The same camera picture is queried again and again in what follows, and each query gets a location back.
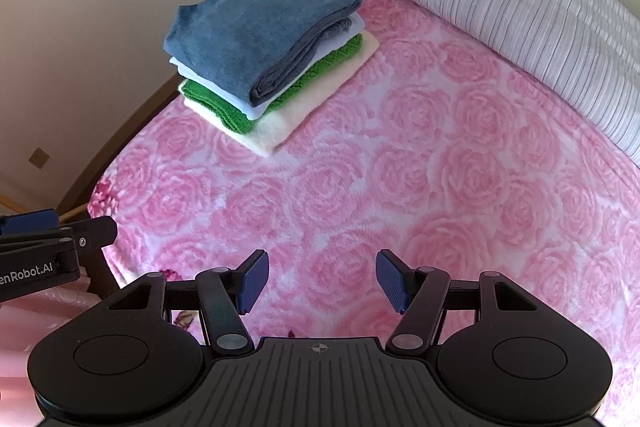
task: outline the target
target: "stack of folded clothes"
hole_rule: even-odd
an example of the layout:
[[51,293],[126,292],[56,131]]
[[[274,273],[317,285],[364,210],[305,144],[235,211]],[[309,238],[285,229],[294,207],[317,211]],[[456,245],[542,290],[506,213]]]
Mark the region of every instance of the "stack of folded clothes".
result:
[[185,104],[267,156],[378,47],[362,0],[206,0],[178,8],[164,50]]

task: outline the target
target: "green knit sweater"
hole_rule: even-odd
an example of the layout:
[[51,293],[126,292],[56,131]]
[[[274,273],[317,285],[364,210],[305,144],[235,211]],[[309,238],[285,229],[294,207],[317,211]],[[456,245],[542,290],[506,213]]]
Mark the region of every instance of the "green knit sweater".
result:
[[[287,100],[292,99],[302,89],[305,88],[312,80],[315,80],[323,73],[341,64],[345,60],[353,57],[362,47],[362,35],[356,35],[351,38],[343,47],[332,51],[326,57],[321,58],[315,62],[311,67],[305,71],[285,92],[277,97],[273,102],[269,104],[264,114],[268,114],[271,111],[282,107]],[[202,84],[187,79],[187,81],[180,86],[180,92],[193,102],[197,102],[203,105],[215,115],[220,118],[222,124],[229,130],[238,134],[247,134],[251,131],[258,120],[249,120],[242,111],[216,95],[213,91],[207,89]]]

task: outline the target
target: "blue folded jeans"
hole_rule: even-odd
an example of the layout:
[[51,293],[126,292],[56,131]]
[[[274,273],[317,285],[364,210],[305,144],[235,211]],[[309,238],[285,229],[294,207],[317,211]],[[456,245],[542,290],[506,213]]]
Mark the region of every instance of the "blue folded jeans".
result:
[[362,0],[206,0],[180,6],[164,50],[252,107],[290,83]]

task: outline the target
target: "pink floral blanket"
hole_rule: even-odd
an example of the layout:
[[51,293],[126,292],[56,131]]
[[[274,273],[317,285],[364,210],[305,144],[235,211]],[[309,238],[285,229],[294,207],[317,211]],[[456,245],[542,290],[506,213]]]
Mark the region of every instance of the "pink floral blanket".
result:
[[[190,279],[270,254],[248,329],[377,335],[398,321],[374,276],[410,266],[506,274],[593,335],[614,362],[598,413],[640,414],[640,175],[555,93],[408,0],[365,0],[376,54],[269,158],[175,100],[104,173],[92,216],[121,285]],[[198,335],[197,320],[177,323]],[[460,314],[450,333],[466,323]]]

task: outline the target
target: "wall socket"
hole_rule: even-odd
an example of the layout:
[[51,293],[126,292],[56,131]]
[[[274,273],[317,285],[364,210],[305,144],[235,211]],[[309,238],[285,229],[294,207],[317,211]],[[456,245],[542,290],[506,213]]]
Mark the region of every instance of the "wall socket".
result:
[[38,169],[42,169],[44,164],[49,160],[49,155],[44,152],[40,147],[34,150],[33,154],[29,158],[29,162],[33,163]]

